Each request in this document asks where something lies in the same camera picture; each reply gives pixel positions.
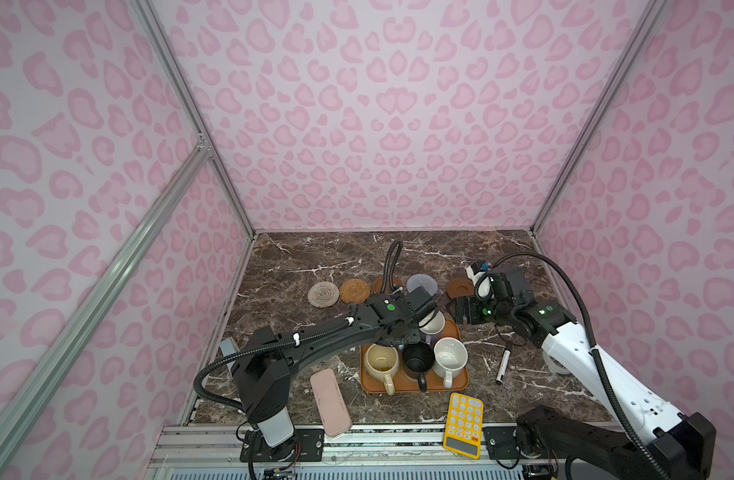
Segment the woven rattan coaster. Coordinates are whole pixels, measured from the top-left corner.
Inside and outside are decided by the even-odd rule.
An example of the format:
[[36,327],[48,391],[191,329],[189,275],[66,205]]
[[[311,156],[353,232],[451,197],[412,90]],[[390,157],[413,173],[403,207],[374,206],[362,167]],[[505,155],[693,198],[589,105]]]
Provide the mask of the woven rattan coaster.
[[347,280],[340,287],[340,298],[346,304],[361,304],[370,295],[370,285],[361,279]]

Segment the lilac mug white inside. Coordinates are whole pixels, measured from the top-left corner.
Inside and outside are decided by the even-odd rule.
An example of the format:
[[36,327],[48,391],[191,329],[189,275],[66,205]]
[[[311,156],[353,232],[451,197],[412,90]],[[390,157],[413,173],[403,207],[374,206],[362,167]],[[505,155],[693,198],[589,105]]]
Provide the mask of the lilac mug white inside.
[[441,311],[436,310],[434,313],[427,315],[419,323],[421,340],[433,345],[442,337],[445,326],[446,319]]

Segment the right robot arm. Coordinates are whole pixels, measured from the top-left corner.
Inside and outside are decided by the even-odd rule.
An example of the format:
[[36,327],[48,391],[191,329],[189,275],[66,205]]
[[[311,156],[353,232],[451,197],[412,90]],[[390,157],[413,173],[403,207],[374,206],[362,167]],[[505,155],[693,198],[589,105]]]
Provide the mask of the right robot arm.
[[554,299],[519,302],[468,297],[469,320],[508,326],[575,377],[619,424],[617,431],[536,406],[516,420],[515,449],[582,460],[618,479],[706,479],[716,429],[658,396],[600,346],[583,323]]

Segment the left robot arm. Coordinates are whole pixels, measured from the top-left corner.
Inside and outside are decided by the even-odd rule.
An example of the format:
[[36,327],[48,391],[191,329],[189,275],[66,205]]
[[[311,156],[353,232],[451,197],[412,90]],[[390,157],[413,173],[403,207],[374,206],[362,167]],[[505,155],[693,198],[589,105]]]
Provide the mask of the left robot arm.
[[329,321],[296,331],[255,331],[230,369],[247,420],[269,447],[284,444],[295,433],[287,404],[300,371],[362,345],[418,343],[421,321],[435,310],[433,296],[419,287],[374,294]]

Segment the multicolour woven cloth coaster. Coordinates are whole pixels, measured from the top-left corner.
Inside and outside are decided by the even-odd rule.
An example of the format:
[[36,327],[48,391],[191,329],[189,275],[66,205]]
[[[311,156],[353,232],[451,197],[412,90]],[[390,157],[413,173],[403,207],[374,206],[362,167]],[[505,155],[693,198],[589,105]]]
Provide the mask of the multicolour woven cloth coaster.
[[335,305],[339,298],[339,288],[329,281],[322,281],[314,284],[307,293],[309,303],[318,309],[324,309]]

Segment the brown wooden round coaster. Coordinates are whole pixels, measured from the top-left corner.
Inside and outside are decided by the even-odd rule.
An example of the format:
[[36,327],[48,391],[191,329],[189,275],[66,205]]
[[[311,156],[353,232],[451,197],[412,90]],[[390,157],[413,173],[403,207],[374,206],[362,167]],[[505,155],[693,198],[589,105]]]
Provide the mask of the brown wooden round coaster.
[[371,287],[371,292],[372,293],[381,293],[381,292],[385,293],[386,291],[392,292],[392,291],[396,290],[398,287],[401,287],[401,288],[405,288],[406,287],[405,282],[401,278],[399,278],[397,276],[394,276],[393,277],[393,279],[392,279],[392,285],[393,285],[393,287],[387,286],[386,283],[384,282],[383,277],[382,276],[379,276],[373,282],[372,287]]

